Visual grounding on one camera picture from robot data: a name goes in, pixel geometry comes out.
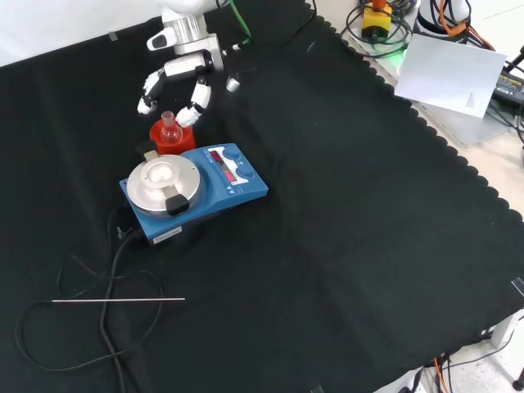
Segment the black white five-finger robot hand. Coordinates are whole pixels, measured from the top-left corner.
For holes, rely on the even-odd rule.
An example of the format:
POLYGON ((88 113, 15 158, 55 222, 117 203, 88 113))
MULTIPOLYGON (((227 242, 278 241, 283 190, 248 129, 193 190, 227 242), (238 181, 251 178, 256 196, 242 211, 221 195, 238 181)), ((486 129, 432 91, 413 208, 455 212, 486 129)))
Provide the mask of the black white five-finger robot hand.
POLYGON ((186 128, 198 121, 210 103, 211 86, 207 83, 207 75, 215 70, 223 70, 224 64, 217 34, 210 34, 206 38, 175 48, 179 57, 167 61, 160 69, 147 76, 142 86, 137 111, 141 115, 152 113, 168 82, 196 77, 189 104, 175 116, 176 122, 186 128))

